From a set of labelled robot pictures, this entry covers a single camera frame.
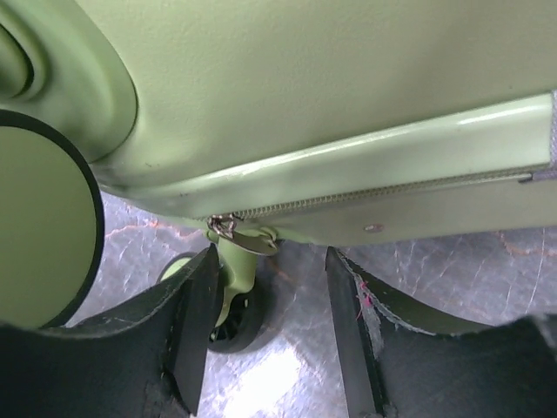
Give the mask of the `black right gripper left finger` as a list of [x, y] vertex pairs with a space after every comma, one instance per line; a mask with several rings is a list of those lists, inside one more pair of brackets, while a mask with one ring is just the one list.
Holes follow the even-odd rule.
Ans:
[[171, 277], [74, 327], [2, 326], [2, 416], [196, 414], [218, 279], [210, 246]]

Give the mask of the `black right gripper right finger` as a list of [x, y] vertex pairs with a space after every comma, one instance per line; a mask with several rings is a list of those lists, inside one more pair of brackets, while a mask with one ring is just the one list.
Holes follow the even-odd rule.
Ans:
[[553, 417], [556, 317], [464, 320], [329, 248], [325, 272], [351, 417]]

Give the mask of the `green hard-shell suitcase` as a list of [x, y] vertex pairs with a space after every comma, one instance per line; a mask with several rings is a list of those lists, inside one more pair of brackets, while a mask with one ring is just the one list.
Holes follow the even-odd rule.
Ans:
[[239, 264], [556, 223], [553, 1], [4, 1], [1, 106]]

